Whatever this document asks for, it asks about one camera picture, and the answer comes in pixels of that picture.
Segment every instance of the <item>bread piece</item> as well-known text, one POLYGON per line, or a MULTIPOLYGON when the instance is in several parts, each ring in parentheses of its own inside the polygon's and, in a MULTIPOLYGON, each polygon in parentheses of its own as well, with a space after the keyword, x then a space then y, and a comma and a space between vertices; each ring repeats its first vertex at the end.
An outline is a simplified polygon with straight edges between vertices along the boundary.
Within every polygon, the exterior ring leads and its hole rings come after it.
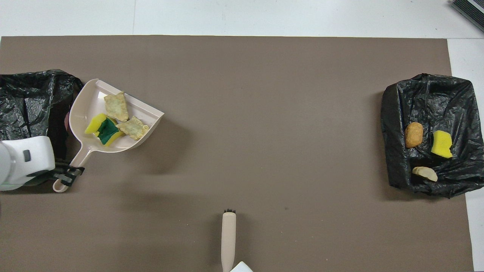
POLYGON ((143 124, 143 122, 136 118, 136 116, 133 116, 127 122, 117 124, 116 127, 129 135, 129 137, 131 137, 133 140, 139 140, 149 130, 149 127, 143 124))
POLYGON ((412 148, 420 145, 424 137, 424 128, 418 122, 412 122, 405 129, 405 147, 412 148))
POLYGON ((116 95, 108 94, 104 97, 107 115, 114 117, 121 122, 128 121, 128 108, 126 107, 126 100, 124 99, 124 92, 116 95))
POLYGON ((417 176, 426 178, 430 181, 437 181, 438 179, 437 174, 432 168, 428 168, 424 166, 415 167, 414 169, 412 169, 412 173, 417 176))

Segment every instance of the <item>white surface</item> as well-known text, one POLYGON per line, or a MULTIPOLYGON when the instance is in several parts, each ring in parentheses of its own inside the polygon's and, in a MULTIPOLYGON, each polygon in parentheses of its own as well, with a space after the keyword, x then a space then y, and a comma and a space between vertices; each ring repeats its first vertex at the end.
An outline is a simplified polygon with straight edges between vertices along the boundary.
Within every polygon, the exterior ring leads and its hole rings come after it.
MULTIPOLYGON (((484 124, 484 39, 449 40, 452 74, 472 81, 484 124)), ((484 189, 466 193, 474 270, 484 270, 484 189)))
MULTIPOLYGON (((0 37, 116 34, 465 38, 449 40, 453 75, 473 82, 484 114, 484 33, 447 0, 0 0, 0 37)), ((484 190, 466 197, 484 271, 484 190)))
POLYGON ((240 262, 230 272, 253 272, 244 262, 240 262))
POLYGON ((134 0, 0 0, 0 36, 131 34, 134 0))
POLYGON ((133 34, 484 38, 444 0, 136 0, 133 34))

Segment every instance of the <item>dustpan handle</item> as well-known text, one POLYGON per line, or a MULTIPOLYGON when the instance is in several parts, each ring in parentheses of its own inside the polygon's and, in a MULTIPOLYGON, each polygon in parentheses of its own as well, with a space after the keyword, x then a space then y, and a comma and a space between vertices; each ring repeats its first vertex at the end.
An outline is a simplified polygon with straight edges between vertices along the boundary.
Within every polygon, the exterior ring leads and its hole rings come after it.
MULTIPOLYGON (((74 167, 84 166, 91 153, 92 150, 81 146, 81 149, 77 152, 76 156, 74 159, 72 159, 69 165, 74 167)), ((69 186, 62 184, 61 180, 57 179, 52 185, 52 189, 57 193, 63 193, 69 189, 69 186)))

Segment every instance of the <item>beige dustpan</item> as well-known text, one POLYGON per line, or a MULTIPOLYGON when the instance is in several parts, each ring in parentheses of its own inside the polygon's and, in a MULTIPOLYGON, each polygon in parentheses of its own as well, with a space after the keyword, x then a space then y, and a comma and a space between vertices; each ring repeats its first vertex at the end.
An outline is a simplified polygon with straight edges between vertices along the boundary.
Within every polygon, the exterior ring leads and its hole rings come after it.
MULTIPOLYGON (((120 90, 99 79, 92 79, 84 85, 74 100, 69 115, 69 125, 71 126, 72 133, 81 143, 81 148, 74 159, 72 159, 71 166, 84 166, 87 158, 94 151, 117 153, 135 148, 150 136, 160 122, 161 117, 164 115, 163 112, 125 94, 129 116, 134 115, 138 117, 144 124, 150 127, 149 131, 138 141, 128 136, 123 136, 116 139, 109 147, 104 146, 93 134, 85 134, 84 131, 91 119, 99 113, 106 113, 104 97, 108 94, 118 94, 119 92, 120 90)), ((69 188, 60 181, 60 179, 56 180, 53 185, 54 191, 58 193, 65 192, 69 188)))

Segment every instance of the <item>brush handle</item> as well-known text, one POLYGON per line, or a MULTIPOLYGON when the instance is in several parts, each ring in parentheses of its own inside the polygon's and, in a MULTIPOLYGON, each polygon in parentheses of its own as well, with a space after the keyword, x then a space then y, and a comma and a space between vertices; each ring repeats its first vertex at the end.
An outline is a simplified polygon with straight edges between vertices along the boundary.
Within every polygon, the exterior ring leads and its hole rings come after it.
POLYGON ((235 227, 237 216, 233 212, 225 212, 222 215, 222 271, 230 272, 235 258, 235 227))

